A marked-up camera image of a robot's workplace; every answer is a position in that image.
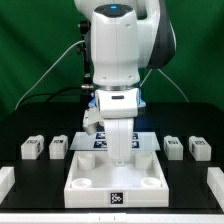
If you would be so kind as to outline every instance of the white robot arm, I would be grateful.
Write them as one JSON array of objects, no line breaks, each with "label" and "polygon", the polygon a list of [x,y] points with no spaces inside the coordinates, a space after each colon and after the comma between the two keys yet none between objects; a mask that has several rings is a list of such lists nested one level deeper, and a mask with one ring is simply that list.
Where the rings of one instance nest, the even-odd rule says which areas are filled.
[{"label": "white robot arm", "polygon": [[93,134],[103,119],[109,156],[129,160],[134,117],[138,115],[138,68],[161,68],[173,57],[175,37],[164,0],[75,0],[91,22],[87,34],[94,65],[96,108],[83,127]]}]

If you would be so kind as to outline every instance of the small white block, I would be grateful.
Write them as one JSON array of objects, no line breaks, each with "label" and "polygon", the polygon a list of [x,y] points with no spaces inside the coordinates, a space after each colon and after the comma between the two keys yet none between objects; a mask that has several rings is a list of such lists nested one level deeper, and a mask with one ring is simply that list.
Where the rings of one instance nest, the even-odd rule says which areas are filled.
[{"label": "small white block", "polygon": [[211,160],[212,148],[204,138],[197,138],[195,136],[190,137],[189,150],[196,161]]},{"label": "small white block", "polygon": [[53,138],[50,146],[50,159],[64,159],[68,150],[68,137],[65,135]]},{"label": "small white block", "polygon": [[35,160],[44,149],[42,135],[29,137],[21,146],[22,159]]},{"label": "small white block", "polygon": [[224,211],[224,173],[218,167],[208,168],[208,186]]},{"label": "small white block", "polygon": [[177,137],[166,136],[164,138],[164,151],[168,160],[183,160],[183,145]]},{"label": "small white block", "polygon": [[0,170],[0,204],[15,183],[14,167],[2,167]]}]

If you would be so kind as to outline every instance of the cable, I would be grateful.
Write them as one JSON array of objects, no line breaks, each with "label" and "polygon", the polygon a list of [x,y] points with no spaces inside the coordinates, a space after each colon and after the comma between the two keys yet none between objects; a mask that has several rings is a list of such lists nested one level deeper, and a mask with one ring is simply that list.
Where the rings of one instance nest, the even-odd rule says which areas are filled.
[{"label": "cable", "polygon": [[34,95],[30,95],[28,97],[25,97],[23,100],[21,100],[20,104],[18,105],[18,108],[27,100],[31,99],[31,98],[35,98],[38,96],[79,96],[79,95],[74,95],[74,94],[63,94],[63,93],[58,93],[57,95],[55,93],[40,93],[40,94],[34,94]]},{"label": "cable", "polygon": [[78,44],[84,43],[85,41],[78,41],[72,46],[70,46],[63,54],[62,56],[41,76],[41,78],[20,98],[18,103],[16,104],[15,110],[17,110],[18,106],[20,105],[20,102],[51,72],[51,70],[61,61],[62,58],[75,46]]},{"label": "cable", "polygon": [[148,74],[146,75],[146,77],[144,78],[144,80],[142,81],[142,83],[140,84],[140,88],[144,85],[144,83],[146,82],[146,80],[148,79],[149,75],[152,73],[152,69],[149,70]]},{"label": "cable", "polygon": [[64,89],[61,89],[59,91],[57,91],[56,93],[51,94],[51,96],[45,101],[45,103],[50,102],[54,97],[56,97],[57,95],[59,95],[60,93],[64,93],[73,89],[79,89],[81,90],[82,88],[80,86],[73,86],[73,87],[66,87]]},{"label": "cable", "polygon": [[160,74],[162,74],[168,81],[170,81],[178,90],[179,92],[181,93],[181,95],[185,98],[185,100],[189,103],[189,99],[188,97],[185,95],[185,93],[181,90],[181,88],[172,80],[170,79],[164,72],[162,72],[160,69],[157,69]]}]

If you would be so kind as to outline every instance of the green wall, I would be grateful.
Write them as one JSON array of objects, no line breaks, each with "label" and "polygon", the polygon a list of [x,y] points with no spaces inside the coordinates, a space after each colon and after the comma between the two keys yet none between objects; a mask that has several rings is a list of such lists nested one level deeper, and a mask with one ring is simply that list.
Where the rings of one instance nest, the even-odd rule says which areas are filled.
[{"label": "green wall", "polygon": [[[167,0],[167,6],[177,53],[163,71],[191,102],[213,103],[224,110],[224,1]],[[0,0],[0,120],[13,111],[19,98],[55,60],[80,40],[77,24],[82,19],[73,0]],[[82,74],[82,58],[73,51],[32,93],[78,85]],[[184,101],[156,71],[144,86],[144,99]]]}]

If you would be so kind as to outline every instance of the black tabletop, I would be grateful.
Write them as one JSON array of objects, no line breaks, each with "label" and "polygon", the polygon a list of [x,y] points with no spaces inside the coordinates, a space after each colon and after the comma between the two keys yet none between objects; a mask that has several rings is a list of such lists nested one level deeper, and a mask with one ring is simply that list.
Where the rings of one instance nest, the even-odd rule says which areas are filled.
[{"label": "black tabletop", "polygon": [[[15,168],[16,183],[0,205],[0,212],[155,214],[223,214],[207,185],[208,167],[224,168],[224,113],[204,103],[151,103],[139,111],[135,131],[153,131],[161,146],[157,152],[169,186],[168,208],[65,209],[64,186],[74,151],[64,160],[49,159],[54,136],[67,135],[69,144],[83,131],[83,107],[78,103],[32,103],[0,122],[0,167]],[[35,161],[22,160],[20,146],[29,136],[43,135],[44,151]],[[163,138],[178,137],[183,161],[168,161]],[[209,162],[197,162],[188,150],[190,136],[204,137],[212,147]]]}]

